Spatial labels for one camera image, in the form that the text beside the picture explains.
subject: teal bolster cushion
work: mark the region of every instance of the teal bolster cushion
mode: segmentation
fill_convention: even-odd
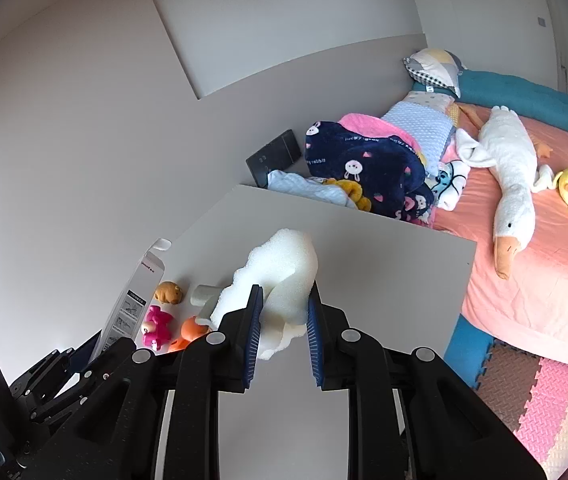
[[[475,70],[464,70],[459,76],[459,88],[462,103],[487,108],[507,106],[518,115],[568,132],[568,94],[514,75]],[[413,84],[413,90],[425,89],[421,83]],[[453,92],[443,88],[434,88],[434,91],[455,97]]]

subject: white goose plush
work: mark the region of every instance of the white goose plush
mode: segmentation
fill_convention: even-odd
[[[497,275],[507,280],[515,255],[526,248],[535,230],[531,192],[552,186],[550,167],[544,164],[538,172],[538,154],[548,156],[551,149],[534,143],[515,111],[506,106],[494,106],[483,125],[474,109],[461,108],[480,132],[475,140],[458,129],[459,158],[471,168],[488,168],[502,188],[493,223],[493,256]]]

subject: brown toy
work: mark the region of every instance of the brown toy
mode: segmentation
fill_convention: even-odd
[[[184,297],[184,293],[177,283],[161,282],[155,289],[155,300],[160,303],[177,304]]]
[[[189,317],[181,325],[181,336],[175,339],[168,348],[169,352],[183,350],[195,339],[206,335],[209,331],[207,326],[199,325],[195,322],[195,316]]]

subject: white sponge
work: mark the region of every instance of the white sponge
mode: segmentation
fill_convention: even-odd
[[[226,312],[246,307],[251,287],[264,290],[259,321],[259,359],[270,359],[291,339],[306,333],[308,295],[317,274],[317,254],[311,237],[300,231],[280,229],[265,244],[255,247],[246,265],[235,271],[233,284],[224,288],[211,325],[218,328]]]

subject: pink bed sheet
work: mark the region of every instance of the pink bed sheet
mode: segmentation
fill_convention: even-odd
[[[476,108],[487,120],[490,111]],[[568,133],[532,119],[522,122],[530,135],[554,149],[544,162],[555,172],[568,168]],[[477,134],[465,114],[461,126]],[[557,190],[533,195],[535,234],[505,281],[493,267],[493,216],[500,197],[489,171],[472,169],[458,206],[439,210],[435,220],[435,229],[477,242],[462,313],[477,328],[513,346],[568,364],[568,208]]]

